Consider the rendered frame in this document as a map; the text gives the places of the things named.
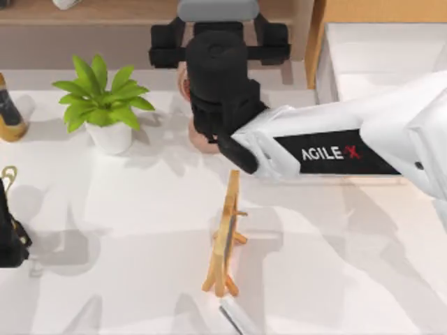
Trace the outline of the wooden shelf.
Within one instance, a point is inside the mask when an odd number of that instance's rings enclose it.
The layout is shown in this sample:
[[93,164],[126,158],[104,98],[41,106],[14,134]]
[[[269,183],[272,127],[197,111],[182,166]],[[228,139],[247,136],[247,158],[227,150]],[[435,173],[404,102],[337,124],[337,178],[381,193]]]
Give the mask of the wooden shelf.
[[[151,28],[177,16],[179,0],[82,0],[59,10],[52,0],[0,0],[0,70],[50,70],[72,66],[74,54],[102,54],[110,68],[151,66]],[[314,0],[258,0],[271,23],[288,27],[291,55],[304,57]],[[191,76],[247,72],[248,47],[256,44],[254,19],[243,21],[244,38],[225,31],[193,36],[185,22],[182,45]]]

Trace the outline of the green plant in white pot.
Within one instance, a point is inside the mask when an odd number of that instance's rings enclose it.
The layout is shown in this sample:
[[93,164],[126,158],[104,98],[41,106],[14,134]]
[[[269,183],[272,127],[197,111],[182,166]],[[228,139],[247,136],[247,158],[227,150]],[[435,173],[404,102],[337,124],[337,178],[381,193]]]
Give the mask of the green plant in white pot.
[[63,121],[68,133],[85,127],[96,147],[108,155],[130,148],[133,132],[140,130],[135,110],[153,112],[145,95],[149,89],[132,78],[135,66],[122,66],[109,78],[105,59],[95,54],[90,62],[74,54],[73,80],[57,80],[52,86],[65,91],[59,104],[66,107]]

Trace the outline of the white object on shelf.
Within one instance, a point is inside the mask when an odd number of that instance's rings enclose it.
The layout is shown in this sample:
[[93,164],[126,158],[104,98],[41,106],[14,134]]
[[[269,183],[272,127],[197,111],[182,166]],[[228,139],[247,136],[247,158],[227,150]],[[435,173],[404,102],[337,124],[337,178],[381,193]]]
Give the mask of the white object on shelf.
[[82,0],[52,0],[52,3],[59,10],[69,10],[81,2]]

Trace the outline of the pale grey rounded box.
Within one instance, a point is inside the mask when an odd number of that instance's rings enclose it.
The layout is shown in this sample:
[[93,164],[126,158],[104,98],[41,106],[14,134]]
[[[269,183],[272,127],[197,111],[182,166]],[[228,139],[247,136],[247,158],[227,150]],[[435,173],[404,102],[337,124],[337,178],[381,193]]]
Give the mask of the pale grey rounded box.
[[179,0],[177,5],[184,22],[243,22],[259,13],[258,0]]

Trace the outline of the wooden framed blackboard on easel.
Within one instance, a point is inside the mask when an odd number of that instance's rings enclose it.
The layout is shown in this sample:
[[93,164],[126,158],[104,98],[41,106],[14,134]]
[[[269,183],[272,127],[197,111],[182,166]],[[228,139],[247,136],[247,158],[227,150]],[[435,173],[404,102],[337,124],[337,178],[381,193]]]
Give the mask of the wooden framed blackboard on easel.
[[219,227],[212,235],[212,252],[207,276],[202,284],[203,291],[209,292],[214,288],[214,294],[219,298],[226,293],[233,297],[239,295],[239,289],[229,274],[234,245],[247,243],[247,238],[237,231],[238,217],[248,216],[247,212],[240,211],[238,208],[239,194],[240,172],[231,170]]

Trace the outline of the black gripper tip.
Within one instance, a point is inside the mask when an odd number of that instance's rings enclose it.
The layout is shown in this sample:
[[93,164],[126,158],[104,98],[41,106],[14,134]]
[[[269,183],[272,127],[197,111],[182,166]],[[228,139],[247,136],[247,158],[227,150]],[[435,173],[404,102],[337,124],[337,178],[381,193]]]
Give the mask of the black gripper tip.
[[29,259],[32,240],[21,222],[10,213],[6,191],[0,179],[0,268],[16,268]]

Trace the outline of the pink cup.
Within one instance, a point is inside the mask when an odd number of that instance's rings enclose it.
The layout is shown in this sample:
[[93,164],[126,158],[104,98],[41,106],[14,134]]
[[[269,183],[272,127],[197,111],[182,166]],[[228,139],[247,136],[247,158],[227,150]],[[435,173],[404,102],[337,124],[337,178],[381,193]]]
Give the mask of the pink cup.
[[[177,88],[181,97],[186,101],[188,108],[191,110],[191,97],[189,90],[189,77],[186,69],[186,63],[180,62],[177,67]],[[188,134],[190,143],[200,152],[204,154],[219,154],[219,148],[216,143],[209,143],[208,139],[199,133],[193,123],[193,115],[190,112],[188,125]]]

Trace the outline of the wooden cupboard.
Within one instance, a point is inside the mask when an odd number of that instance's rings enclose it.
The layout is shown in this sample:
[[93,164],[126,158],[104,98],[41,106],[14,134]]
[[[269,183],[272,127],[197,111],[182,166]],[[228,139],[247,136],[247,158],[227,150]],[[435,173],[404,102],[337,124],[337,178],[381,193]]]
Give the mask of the wooden cupboard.
[[316,71],[327,23],[447,23],[447,0],[314,0],[305,49],[307,87]]

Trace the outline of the gold trophy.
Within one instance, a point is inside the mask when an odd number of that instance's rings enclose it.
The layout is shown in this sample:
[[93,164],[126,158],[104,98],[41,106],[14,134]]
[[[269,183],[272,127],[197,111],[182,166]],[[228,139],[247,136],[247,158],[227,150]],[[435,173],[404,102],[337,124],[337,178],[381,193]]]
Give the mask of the gold trophy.
[[[14,165],[8,165],[8,166],[4,167],[3,170],[1,171],[1,178],[7,180],[5,193],[8,193],[10,187],[14,184],[14,182],[17,178],[17,168]],[[23,225],[21,224],[21,222],[16,220],[12,214],[10,215],[10,220],[11,220],[11,225],[13,226],[15,233],[19,237],[19,240],[22,242],[22,244],[24,246],[29,248],[30,245],[32,245],[32,242],[29,238],[29,235],[26,233]]]

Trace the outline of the golden bottle with black label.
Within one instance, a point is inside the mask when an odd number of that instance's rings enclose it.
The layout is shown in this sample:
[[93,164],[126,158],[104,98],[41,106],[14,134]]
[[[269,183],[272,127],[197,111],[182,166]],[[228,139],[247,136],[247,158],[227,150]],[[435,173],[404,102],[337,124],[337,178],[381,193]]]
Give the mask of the golden bottle with black label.
[[28,126],[11,99],[6,80],[0,72],[0,139],[17,142],[27,130]]

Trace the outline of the white sink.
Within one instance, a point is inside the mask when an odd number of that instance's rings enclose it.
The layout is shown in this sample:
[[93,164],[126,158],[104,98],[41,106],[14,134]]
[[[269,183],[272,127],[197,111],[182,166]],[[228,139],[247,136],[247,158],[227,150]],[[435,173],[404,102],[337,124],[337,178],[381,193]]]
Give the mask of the white sink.
[[447,23],[329,23],[316,101],[360,98],[440,70],[447,70]]

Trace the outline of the white flat object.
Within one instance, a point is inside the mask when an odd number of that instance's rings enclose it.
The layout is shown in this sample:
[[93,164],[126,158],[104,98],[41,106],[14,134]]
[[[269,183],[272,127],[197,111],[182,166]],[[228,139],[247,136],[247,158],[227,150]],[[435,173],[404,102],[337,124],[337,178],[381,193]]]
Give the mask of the white flat object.
[[262,331],[234,297],[222,297],[219,300],[219,310],[238,335],[261,335]]

